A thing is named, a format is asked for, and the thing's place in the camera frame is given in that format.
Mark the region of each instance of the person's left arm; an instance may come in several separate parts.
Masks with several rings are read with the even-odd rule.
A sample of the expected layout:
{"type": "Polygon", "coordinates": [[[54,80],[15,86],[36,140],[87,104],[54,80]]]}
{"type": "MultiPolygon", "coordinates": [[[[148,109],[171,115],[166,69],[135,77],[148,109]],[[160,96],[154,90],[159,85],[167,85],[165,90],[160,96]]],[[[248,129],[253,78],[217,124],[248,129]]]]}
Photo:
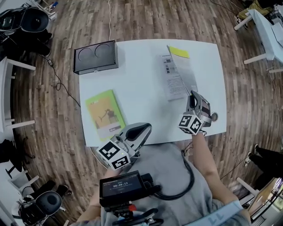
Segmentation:
{"type": "MultiPolygon", "coordinates": [[[[103,179],[118,176],[121,171],[122,171],[121,169],[116,171],[108,169],[103,179]]],[[[100,212],[101,212],[101,205],[99,203],[99,186],[98,186],[98,188],[95,190],[94,195],[90,200],[88,208],[78,218],[77,222],[94,220],[95,218],[100,217],[100,212]]]]}

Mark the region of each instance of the white marker cube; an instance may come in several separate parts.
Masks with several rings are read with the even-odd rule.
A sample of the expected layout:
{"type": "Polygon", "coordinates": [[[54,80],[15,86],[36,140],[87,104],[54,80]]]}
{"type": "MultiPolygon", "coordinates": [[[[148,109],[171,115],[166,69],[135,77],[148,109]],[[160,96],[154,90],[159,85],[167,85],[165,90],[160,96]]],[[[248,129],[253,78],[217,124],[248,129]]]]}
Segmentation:
{"type": "Polygon", "coordinates": [[[112,140],[108,140],[102,147],[99,147],[96,152],[113,170],[117,170],[130,163],[128,153],[112,140]]]}
{"type": "Polygon", "coordinates": [[[180,115],[178,127],[185,133],[196,135],[202,126],[202,122],[196,115],[180,115]]]}

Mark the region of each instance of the wooden floor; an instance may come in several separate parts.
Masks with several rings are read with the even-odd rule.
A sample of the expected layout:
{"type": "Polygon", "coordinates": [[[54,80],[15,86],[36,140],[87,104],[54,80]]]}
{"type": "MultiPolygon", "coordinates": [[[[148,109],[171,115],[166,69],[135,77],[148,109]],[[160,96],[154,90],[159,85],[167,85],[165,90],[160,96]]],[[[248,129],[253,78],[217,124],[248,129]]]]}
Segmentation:
{"type": "MultiPolygon", "coordinates": [[[[214,1],[238,12],[227,0],[214,1]]],[[[283,116],[276,107],[266,61],[243,64],[243,60],[263,53],[252,22],[249,30],[234,31],[233,13],[209,0],[110,0],[110,4],[111,38],[116,41],[175,38],[217,44],[226,86],[227,132],[207,139],[221,177],[245,158],[254,143],[279,151],[283,116]]],[[[73,50],[109,39],[109,6],[107,0],[61,0],[57,11],[50,58],[62,82],[79,101],[79,79],[72,72],[73,50]]],[[[73,222],[87,207],[104,170],[84,145],[78,105],[63,87],[56,91],[58,79],[46,61],[34,56],[33,65],[37,67],[34,72],[23,69],[16,73],[14,115],[16,122],[35,119],[36,123],[16,132],[21,139],[28,137],[26,150],[36,158],[27,168],[31,176],[41,177],[38,184],[54,180],[72,190],[64,199],[66,212],[56,216],[61,222],[73,222]]],[[[279,74],[272,74],[272,78],[280,107],[282,79],[279,74]]],[[[253,182],[259,174],[253,163],[245,169],[241,163],[222,181],[234,189],[237,177],[253,182]]]]}

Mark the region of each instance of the khaki pants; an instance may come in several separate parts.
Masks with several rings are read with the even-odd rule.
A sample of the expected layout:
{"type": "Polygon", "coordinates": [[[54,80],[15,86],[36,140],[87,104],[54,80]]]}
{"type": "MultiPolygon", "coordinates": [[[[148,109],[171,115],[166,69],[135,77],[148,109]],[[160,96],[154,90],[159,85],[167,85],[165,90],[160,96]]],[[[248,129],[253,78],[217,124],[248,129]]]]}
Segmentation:
{"type": "Polygon", "coordinates": [[[248,16],[246,13],[248,12],[248,9],[256,9],[260,14],[263,16],[267,15],[268,13],[272,12],[271,7],[267,7],[265,9],[262,9],[260,4],[258,3],[257,0],[255,0],[247,9],[244,9],[243,11],[239,12],[238,17],[241,19],[246,19],[248,16]]]}

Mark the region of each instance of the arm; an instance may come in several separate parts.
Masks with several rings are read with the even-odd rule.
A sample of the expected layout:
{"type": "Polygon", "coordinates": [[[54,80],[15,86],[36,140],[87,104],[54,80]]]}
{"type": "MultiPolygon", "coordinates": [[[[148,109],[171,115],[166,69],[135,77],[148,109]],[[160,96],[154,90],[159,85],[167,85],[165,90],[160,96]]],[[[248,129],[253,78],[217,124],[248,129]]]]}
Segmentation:
{"type": "MultiPolygon", "coordinates": [[[[203,175],[211,190],[212,197],[224,203],[224,205],[238,200],[224,184],[221,182],[218,175],[216,164],[213,160],[212,154],[207,146],[203,134],[198,133],[192,136],[193,140],[193,160],[195,167],[203,175]]],[[[249,213],[246,210],[241,212],[250,221],[249,213]]]]}
{"type": "MultiPolygon", "coordinates": [[[[116,170],[116,171],[108,169],[105,175],[103,176],[103,179],[118,176],[121,171],[122,171],[121,169],[116,170]]],[[[78,218],[77,222],[94,220],[95,218],[100,217],[100,211],[101,211],[101,205],[99,203],[99,187],[98,187],[94,191],[94,195],[92,196],[90,200],[88,208],[78,218]]]]}

